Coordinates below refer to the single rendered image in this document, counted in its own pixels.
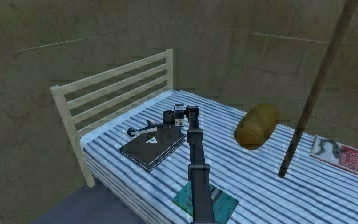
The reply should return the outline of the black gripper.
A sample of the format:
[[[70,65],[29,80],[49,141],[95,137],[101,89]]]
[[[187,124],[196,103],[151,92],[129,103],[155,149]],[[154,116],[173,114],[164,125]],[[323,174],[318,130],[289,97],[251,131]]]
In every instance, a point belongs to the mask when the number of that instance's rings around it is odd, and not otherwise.
[[[132,137],[147,134],[158,131],[162,127],[172,128],[175,126],[174,112],[172,110],[166,110],[163,112],[163,124],[147,121],[146,125],[140,128],[128,128],[127,134],[132,135]]]

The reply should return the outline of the dark grey closed laptop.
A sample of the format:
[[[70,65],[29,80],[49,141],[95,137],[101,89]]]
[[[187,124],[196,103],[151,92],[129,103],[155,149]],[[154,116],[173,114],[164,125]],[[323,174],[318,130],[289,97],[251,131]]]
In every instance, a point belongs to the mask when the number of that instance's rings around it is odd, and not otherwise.
[[[186,140],[180,128],[158,128],[138,135],[120,148],[120,152],[137,165],[151,172]]]

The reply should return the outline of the teal book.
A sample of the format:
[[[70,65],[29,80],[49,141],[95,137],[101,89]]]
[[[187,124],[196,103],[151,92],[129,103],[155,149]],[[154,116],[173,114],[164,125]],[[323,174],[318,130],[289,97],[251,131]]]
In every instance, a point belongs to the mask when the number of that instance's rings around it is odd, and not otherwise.
[[[210,192],[215,221],[219,224],[226,224],[239,201],[213,184],[210,185]],[[190,182],[188,182],[178,192],[178,194],[172,199],[172,202],[187,214],[193,216],[192,190]]]

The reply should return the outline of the yellow-brown pillow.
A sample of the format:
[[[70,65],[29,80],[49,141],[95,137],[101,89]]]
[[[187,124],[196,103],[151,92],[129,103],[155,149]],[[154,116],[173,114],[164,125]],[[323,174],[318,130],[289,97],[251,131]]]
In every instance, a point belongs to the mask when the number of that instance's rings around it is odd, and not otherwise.
[[[280,112],[274,105],[258,104],[240,120],[234,139],[241,147],[256,150],[270,138],[279,120]]]

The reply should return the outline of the cream bed with striped cover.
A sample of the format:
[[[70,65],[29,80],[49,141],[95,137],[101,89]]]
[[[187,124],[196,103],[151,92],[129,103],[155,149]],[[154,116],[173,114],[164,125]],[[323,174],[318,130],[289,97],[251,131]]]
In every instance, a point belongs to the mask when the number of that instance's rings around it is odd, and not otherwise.
[[[242,111],[175,91],[173,52],[162,53],[54,86],[51,93],[88,186],[101,181],[147,224],[190,224],[173,199],[187,184],[190,148],[182,145],[145,171],[120,152],[129,125],[159,119],[176,103],[200,109],[210,181],[232,214],[226,224],[358,224],[358,176],[310,156],[313,136],[303,135],[288,174],[278,177],[293,130],[279,125],[257,151],[240,147],[233,131]]]

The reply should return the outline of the brown wooden pole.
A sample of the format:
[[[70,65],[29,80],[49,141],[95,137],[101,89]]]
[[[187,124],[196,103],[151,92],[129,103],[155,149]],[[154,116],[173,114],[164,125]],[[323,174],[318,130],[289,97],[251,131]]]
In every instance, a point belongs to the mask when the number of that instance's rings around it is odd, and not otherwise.
[[[299,142],[302,138],[302,135],[305,131],[307,123],[310,119],[310,116],[313,112],[315,104],[317,102],[318,96],[323,89],[324,83],[328,76],[328,72],[331,69],[334,58],[338,54],[339,48],[342,44],[344,36],[347,32],[349,24],[355,14],[356,8],[358,6],[358,0],[345,0],[341,14],[338,18],[337,24],[331,36],[330,42],[327,46],[325,55],[322,59],[318,73],[314,79],[314,83],[309,92],[308,98],[304,105],[301,116],[298,120],[297,126],[295,128],[293,137],[290,141],[286,154],[283,158],[282,164],[278,171],[278,176],[284,178],[287,174],[288,168],[291,164],[291,161],[294,157],[296,149],[299,145]]]

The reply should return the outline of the red and white book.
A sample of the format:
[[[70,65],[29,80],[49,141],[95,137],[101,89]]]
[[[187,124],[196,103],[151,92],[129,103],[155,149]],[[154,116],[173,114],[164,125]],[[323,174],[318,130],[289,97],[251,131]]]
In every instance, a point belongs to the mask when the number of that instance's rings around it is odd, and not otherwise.
[[[356,148],[316,136],[309,155],[314,159],[358,175],[358,149]]]

